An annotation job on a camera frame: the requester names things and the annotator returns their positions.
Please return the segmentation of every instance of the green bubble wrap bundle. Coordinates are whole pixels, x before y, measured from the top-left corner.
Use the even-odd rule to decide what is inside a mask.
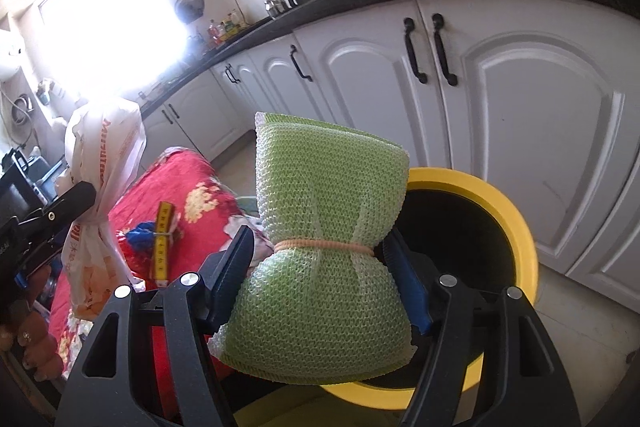
[[[409,158],[332,124],[256,115],[257,198],[276,245],[321,239],[373,248],[398,216]],[[363,380],[406,364],[411,326],[393,277],[368,253],[295,247],[244,280],[211,353],[250,375],[296,384]]]

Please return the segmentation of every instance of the yellow bucket rim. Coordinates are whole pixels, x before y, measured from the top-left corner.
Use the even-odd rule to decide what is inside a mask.
[[[498,222],[513,252],[516,286],[524,292],[529,302],[535,302],[538,290],[538,254],[529,227],[516,206],[493,185],[466,172],[435,167],[409,169],[406,190],[425,188],[463,196],[479,204]],[[482,355],[467,366],[463,392],[480,382],[481,371]],[[413,387],[387,389],[362,382],[337,383],[322,387],[343,400],[373,409],[406,409],[414,394]]]

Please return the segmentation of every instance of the yellow measuring tape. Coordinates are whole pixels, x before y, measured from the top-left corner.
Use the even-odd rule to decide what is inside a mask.
[[[160,201],[156,215],[156,239],[154,241],[154,279],[159,288],[165,288],[169,280],[169,229],[174,219],[175,206]]]

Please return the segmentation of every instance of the yellow flower pattern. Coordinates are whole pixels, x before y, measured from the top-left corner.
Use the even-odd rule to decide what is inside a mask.
[[[196,185],[184,202],[184,219],[187,223],[196,223],[204,212],[209,212],[218,206],[218,200],[213,198],[213,193],[218,192],[220,187],[213,185],[206,187],[204,182]]]

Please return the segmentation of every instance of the white kitchen cabinet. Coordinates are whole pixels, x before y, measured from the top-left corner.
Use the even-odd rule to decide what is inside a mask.
[[[404,20],[421,83],[412,73]],[[415,0],[374,6],[294,31],[336,123],[404,147],[412,166],[449,166],[446,118]]]
[[[418,3],[434,54],[432,15],[444,17],[444,50],[459,79],[450,86],[438,68],[452,167],[507,195],[542,263],[565,273],[636,158],[640,23],[577,0]]]
[[[279,111],[302,118],[334,122],[318,87],[319,79],[310,74],[309,64],[293,35],[253,48],[249,56],[262,79],[270,84],[275,93]]]
[[[567,275],[640,313],[640,156],[604,226]]]
[[[256,111],[278,112],[279,107],[274,103],[274,95],[256,70],[249,53],[235,55],[227,63],[231,66],[228,73],[233,81],[242,84],[248,93],[254,115]]]
[[[161,105],[143,121],[146,134],[145,151],[140,158],[140,166],[146,170],[156,161],[167,147],[186,147],[196,150],[196,146],[170,115],[168,107]]]
[[[164,105],[208,161],[249,130],[209,70],[186,84]]]
[[[231,64],[228,62],[220,62],[209,71],[216,77],[222,90],[226,93],[226,97],[236,108],[244,125],[251,128],[254,126],[254,100],[249,96],[244,84],[234,80],[229,73],[230,68]]]

